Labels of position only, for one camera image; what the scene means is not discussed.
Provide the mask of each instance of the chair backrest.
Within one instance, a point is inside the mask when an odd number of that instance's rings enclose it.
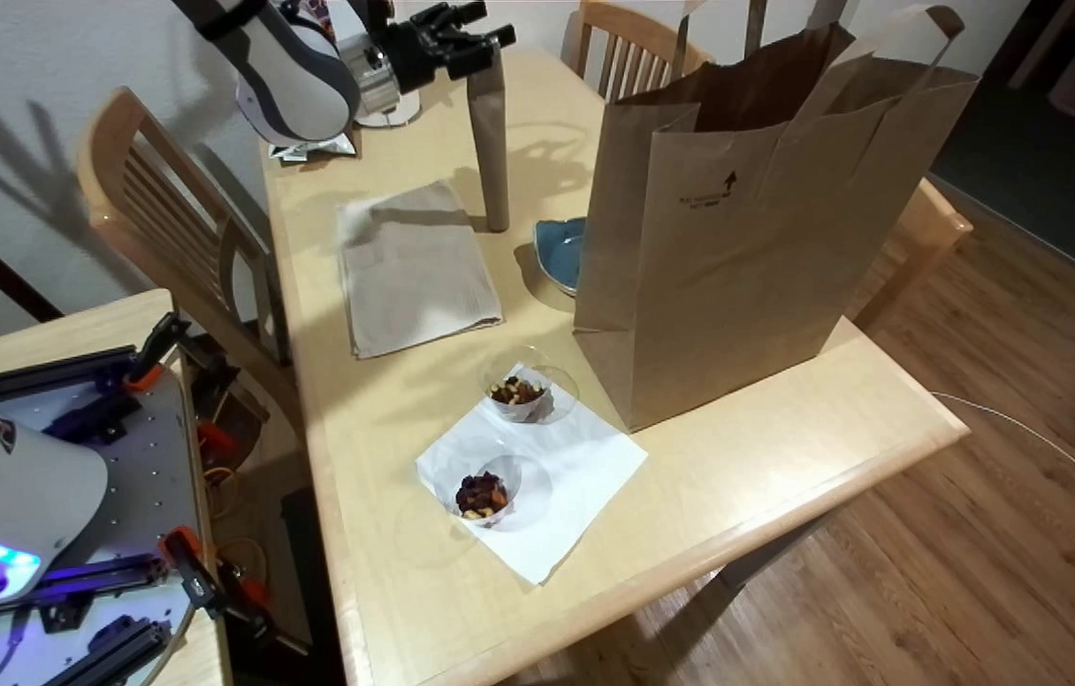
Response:
[[[591,64],[596,33],[601,33],[601,61]],[[622,2],[579,0],[579,48],[576,71],[601,96],[624,98],[657,91],[681,71],[693,71],[706,58],[685,47],[680,53],[680,29],[657,24]]]
[[[173,291],[300,434],[298,382],[281,367],[288,325],[272,247],[126,86],[79,145],[79,194],[93,228],[149,283]],[[247,274],[254,321],[241,317],[234,274]]]
[[[897,264],[891,274],[875,291],[869,300],[857,306],[853,325],[876,326],[885,311],[923,283],[974,226],[957,207],[923,179],[908,197],[904,214],[897,217],[891,236],[885,240],[885,258]]]

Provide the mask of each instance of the paper bag handle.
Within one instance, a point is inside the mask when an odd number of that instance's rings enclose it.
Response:
[[[675,43],[675,64],[673,64],[673,75],[675,75],[675,78],[681,75],[681,64],[685,64],[685,48],[692,48],[692,10],[697,10],[697,2],[706,2],[706,0],[681,0],[680,43]]]
[[[897,33],[904,33],[908,28],[915,28],[918,19],[932,19],[942,33],[944,47],[927,61],[927,71],[911,82],[911,91],[918,91],[933,70],[942,64],[942,58],[950,53],[950,47],[957,43],[957,33],[964,29],[964,19],[950,6],[950,2],[915,2],[915,6],[901,6],[897,19],[890,19],[882,29],[849,43],[830,64],[828,71],[812,82],[809,98],[802,103],[802,110],[792,115],[792,122],[809,118],[809,115],[822,115],[840,91],[847,91],[847,82],[853,78],[853,70],[847,71],[844,64],[875,58],[882,47],[890,47]]]

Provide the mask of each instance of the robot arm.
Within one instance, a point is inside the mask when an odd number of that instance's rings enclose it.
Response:
[[[483,2],[436,2],[392,24],[390,0],[332,0],[336,33],[307,19],[289,0],[176,0],[196,29],[213,43],[241,75],[241,110],[266,141],[329,141],[356,115],[397,103],[425,86],[436,70],[469,75],[491,64],[511,28],[467,33]]]

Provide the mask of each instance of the brown paper bag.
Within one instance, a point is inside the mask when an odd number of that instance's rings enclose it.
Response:
[[[576,340],[631,425],[812,358],[844,317],[978,86],[875,47],[822,28],[606,106]]]

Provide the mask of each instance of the wooden floor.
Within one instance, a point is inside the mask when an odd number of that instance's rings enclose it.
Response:
[[[875,335],[974,438],[514,683],[1075,683],[1075,268],[964,214]]]

